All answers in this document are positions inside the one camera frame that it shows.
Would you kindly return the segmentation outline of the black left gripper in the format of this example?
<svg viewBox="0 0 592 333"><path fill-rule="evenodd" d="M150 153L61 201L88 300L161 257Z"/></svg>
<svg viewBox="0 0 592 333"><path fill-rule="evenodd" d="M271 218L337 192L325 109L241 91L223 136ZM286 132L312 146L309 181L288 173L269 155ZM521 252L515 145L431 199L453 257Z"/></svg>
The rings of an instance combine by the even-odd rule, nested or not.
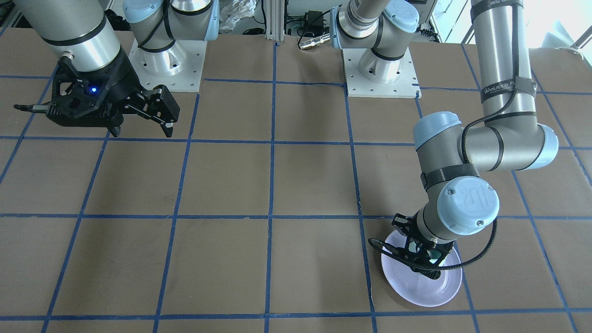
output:
<svg viewBox="0 0 592 333"><path fill-rule="evenodd" d="M452 251L453 242L440 243L425 238L417 226L416 215L407 217L397 213L393 218L392 226L404 236L405 243L401 247L398 245L394 247L395 252L391 258L408 266L413 272L420 273L432 280L439 279L441 270L428 270L417 266L437 267L428 263L428 251L438 250L448 255Z"/></svg>

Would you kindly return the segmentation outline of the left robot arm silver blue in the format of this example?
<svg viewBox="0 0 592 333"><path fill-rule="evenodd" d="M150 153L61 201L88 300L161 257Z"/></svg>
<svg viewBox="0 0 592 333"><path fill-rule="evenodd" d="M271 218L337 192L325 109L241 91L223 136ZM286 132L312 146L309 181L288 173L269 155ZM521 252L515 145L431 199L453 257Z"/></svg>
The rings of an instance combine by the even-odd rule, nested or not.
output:
<svg viewBox="0 0 592 333"><path fill-rule="evenodd" d="M554 131L537 121L524 2L474 0L471 22L483 116L463 126L454 112L439 111L416 123L413 140L428 202L413 216L394 216L402 246L368 239L382 255L433 280L480 260L495 240L500 200L480 174L539 169L559 149Z"/></svg>

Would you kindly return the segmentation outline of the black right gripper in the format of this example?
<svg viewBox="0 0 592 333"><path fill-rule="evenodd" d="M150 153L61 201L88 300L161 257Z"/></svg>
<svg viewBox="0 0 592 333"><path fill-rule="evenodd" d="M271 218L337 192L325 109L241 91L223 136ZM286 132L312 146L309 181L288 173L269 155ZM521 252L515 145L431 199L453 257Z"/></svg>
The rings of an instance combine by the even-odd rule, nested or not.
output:
<svg viewBox="0 0 592 333"><path fill-rule="evenodd" d="M112 67L113 82L106 95L108 110L104 127L112 137L120 137L124 115L135 114L156 122L163 127L165 137L171 138L173 123L179 120L180 106L167 86L161 84L152 89L144 88L123 47L111 64L119 64L118 69Z"/></svg>

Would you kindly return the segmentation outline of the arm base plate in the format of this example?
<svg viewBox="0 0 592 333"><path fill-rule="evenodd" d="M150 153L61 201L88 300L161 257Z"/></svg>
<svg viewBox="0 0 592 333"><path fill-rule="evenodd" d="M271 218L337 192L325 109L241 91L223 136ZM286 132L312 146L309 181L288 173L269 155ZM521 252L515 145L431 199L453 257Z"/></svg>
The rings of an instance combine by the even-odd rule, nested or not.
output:
<svg viewBox="0 0 592 333"><path fill-rule="evenodd" d="M378 58L370 49L344 49L342 56L349 97L422 97L409 49L402 58L395 61Z"/></svg>
<svg viewBox="0 0 592 333"><path fill-rule="evenodd" d="M129 61L147 89L166 85L171 92L198 93L202 80L206 41L178 40L166 51L150 53L133 42Z"/></svg>

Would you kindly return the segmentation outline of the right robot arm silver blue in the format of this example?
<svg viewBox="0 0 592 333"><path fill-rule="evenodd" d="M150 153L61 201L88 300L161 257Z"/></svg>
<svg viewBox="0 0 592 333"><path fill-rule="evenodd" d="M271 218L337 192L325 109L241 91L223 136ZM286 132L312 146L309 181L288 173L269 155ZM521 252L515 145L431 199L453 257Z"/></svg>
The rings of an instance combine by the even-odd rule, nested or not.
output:
<svg viewBox="0 0 592 333"><path fill-rule="evenodd" d="M17 0L16 7L57 55L50 100L15 104L63 127L104 127L118 137L125 115L157 123L172 137L180 106L165 84L142 82L97 0ZM217 0L125 0L139 65L157 78L191 71L181 41L213 41Z"/></svg>

